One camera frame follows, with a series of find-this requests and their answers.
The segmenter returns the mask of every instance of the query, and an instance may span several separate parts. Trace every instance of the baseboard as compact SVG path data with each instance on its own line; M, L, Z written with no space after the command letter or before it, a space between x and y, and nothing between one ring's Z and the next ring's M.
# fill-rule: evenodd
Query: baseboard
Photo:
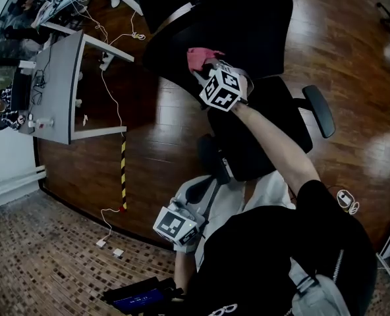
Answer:
M33 143L34 143L34 158L36 160L36 166L38 167L38 166L40 166L40 158L39 158L39 155L38 155L38 138L33 137ZM38 181L38 186L40 187L41 191L43 191L48 196L52 197L54 200L58 201L62 205L64 205L64 206L68 207L69 209L72 209L73 211L81 214L82 216L86 217L87 219L89 219L91 221L94 221L97 224L100 224L101 226L105 226L104 221L102 221L101 219L99 219L99 218L89 214L88 212L85 212L85 211L77 208L76 206L70 204L66 200L62 199L61 197L58 197L56 194L52 193L47 188L45 188L44 187L44 179L41 179L41 180ZM122 234L124 236L128 236L129 238L132 238L132 239L144 242L146 244L149 244L149 245L152 245L152 246L155 246L155 247L163 248L164 250L173 250L172 245L166 246L165 244L162 244L161 242L158 242L158 241L146 238L144 236L135 234L135 233L130 232L128 230L125 230L123 228L116 227L114 225L112 225L112 230L117 232L117 233L119 233L119 234Z

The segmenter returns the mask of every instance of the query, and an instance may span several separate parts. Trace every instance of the yellow and black striped pole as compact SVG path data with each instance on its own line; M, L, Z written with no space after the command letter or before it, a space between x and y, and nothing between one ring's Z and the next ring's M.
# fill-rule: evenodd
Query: yellow and black striped pole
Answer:
M126 179L125 179L125 149L126 149L126 136L123 136L122 140L122 162L121 162L121 171L122 171L122 207L121 210L126 211L128 207L126 206Z

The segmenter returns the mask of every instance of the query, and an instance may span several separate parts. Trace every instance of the pink cloth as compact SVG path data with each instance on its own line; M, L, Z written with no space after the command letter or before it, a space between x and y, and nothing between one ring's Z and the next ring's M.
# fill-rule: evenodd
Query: pink cloth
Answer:
M217 55L224 55L224 53L208 48L189 48L188 53L186 54L188 57L189 71L202 71L202 66L204 65L206 59L214 59Z

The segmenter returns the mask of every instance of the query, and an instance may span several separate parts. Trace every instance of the tiled floor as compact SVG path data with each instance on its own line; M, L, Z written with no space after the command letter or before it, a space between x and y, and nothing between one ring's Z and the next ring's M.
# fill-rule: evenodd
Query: tiled floor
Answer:
M100 300L104 290L173 274L173 253L120 234L97 248L107 233L42 192L0 207L0 315L122 315ZM390 316L384 271L367 315Z

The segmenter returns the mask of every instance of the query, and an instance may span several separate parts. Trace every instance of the blue screen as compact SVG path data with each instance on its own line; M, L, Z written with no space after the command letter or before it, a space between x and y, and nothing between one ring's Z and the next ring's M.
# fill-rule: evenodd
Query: blue screen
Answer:
M161 300L163 300L163 294L158 289L153 289L149 292L114 301L113 305L123 313L128 313L133 309L160 302Z

